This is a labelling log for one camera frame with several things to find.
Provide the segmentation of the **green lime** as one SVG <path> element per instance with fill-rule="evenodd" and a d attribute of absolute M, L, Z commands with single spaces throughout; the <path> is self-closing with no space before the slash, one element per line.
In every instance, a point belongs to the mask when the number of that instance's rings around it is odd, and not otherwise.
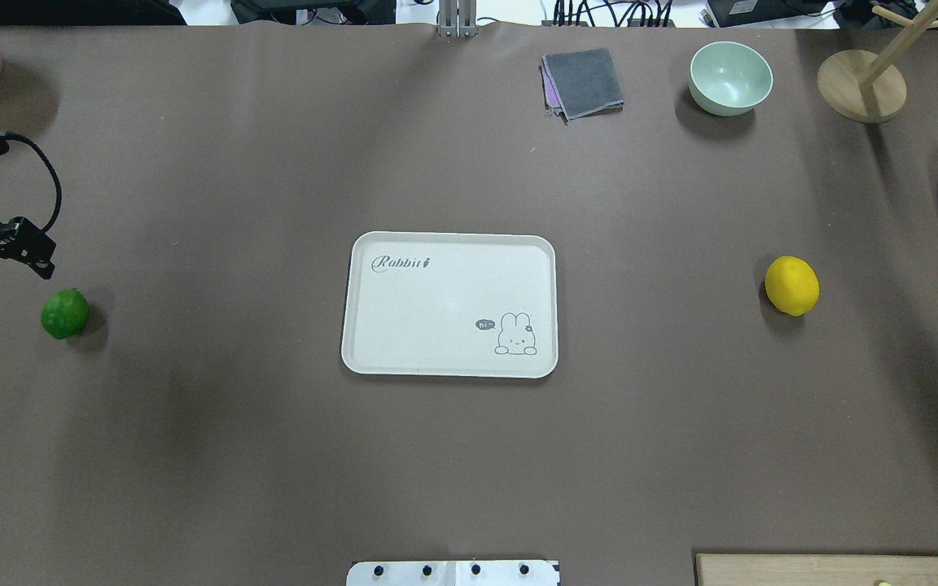
<path fill-rule="evenodd" d="M 53 339 L 67 339 L 81 334 L 88 324 L 88 300 L 74 288 L 61 290 L 42 305 L 40 323 Z"/>

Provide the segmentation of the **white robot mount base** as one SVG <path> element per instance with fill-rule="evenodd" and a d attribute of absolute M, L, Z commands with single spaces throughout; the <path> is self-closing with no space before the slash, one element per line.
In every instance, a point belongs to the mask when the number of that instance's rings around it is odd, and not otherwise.
<path fill-rule="evenodd" d="M 561 585 L 557 561 L 543 559 L 357 562 L 346 585 Z"/>

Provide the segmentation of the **wooden stand with base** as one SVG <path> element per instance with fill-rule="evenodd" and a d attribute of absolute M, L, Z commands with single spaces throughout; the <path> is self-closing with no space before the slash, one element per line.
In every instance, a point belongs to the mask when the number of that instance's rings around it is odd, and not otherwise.
<path fill-rule="evenodd" d="M 875 5 L 872 11 L 901 26 L 878 55 L 867 50 L 844 50 L 827 57 L 817 71 L 820 95 L 841 116 L 864 124 L 889 121 L 907 99 L 907 85 L 896 60 L 930 28 L 938 28 L 938 1 L 931 1 L 915 18 L 894 14 Z"/>

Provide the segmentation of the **bamboo cutting board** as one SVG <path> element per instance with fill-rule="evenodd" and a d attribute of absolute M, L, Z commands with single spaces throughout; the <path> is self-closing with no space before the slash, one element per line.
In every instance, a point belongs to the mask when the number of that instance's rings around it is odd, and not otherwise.
<path fill-rule="evenodd" d="M 699 585 L 938 585 L 938 557 L 901 555 L 695 556 Z"/>

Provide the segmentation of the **mint green bowl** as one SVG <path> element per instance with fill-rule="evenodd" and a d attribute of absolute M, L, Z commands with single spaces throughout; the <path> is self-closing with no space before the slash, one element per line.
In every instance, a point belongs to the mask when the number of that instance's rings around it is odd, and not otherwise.
<path fill-rule="evenodd" d="M 699 48 L 690 59 L 689 77 L 694 103 L 714 116 L 750 112 L 774 88 L 767 60 L 755 49 L 729 41 Z"/>

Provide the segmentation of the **yellow lemon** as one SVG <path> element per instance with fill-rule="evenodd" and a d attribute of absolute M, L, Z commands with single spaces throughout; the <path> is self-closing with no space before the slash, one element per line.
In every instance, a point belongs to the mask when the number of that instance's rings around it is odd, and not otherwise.
<path fill-rule="evenodd" d="M 822 289 L 811 264 L 797 256 L 779 256 L 766 270 L 764 289 L 779 312 L 800 317 L 815 308 Z"/>

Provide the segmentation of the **aluminium frame post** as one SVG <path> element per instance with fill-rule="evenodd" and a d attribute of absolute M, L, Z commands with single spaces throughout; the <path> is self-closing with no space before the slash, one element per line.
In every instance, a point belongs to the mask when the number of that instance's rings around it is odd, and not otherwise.
<path fill-rule="evenodd" d="M 439 0 L 436 4 L 440 37 L 470 38 L 479 33 L 476 0 Z"/>

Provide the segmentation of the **white rabbit print tray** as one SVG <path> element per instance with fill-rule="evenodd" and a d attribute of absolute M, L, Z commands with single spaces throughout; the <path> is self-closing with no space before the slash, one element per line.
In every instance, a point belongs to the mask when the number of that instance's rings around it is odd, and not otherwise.
<path fill-rule="evenodd" d="M 559 362 L 554 248 L 539 236 L 362 234 L 341 356 L 357 374 L 544 378 Z"/>

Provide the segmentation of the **grey folded cloth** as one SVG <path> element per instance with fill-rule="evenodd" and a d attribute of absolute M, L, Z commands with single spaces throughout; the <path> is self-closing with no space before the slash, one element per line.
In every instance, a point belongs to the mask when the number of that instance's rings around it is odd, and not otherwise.
<path fill-rule="evenodd" d="M 543 55 L 542 64 L 550 72 L 566 121 L 619 111 L 625 106 L 609 49 Z"/>

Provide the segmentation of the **purple cloth underneath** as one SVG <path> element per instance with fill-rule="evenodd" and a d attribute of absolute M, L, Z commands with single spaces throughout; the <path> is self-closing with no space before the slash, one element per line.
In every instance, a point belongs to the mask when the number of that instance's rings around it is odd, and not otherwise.
<path fill-rule="evenodd" d="M 544 90 L 545 97 L 545 107 L 548 112 L 548 115 L 551 116 L 563 116 L 563 105 L 561 99 L 559 99 L 559 94 L 555 88 L 555 84 L 550 77 L 550 72 L 545 68 L 544 64 L 539 67 L 539 70 L 542 74 L 542 86 Z"/>

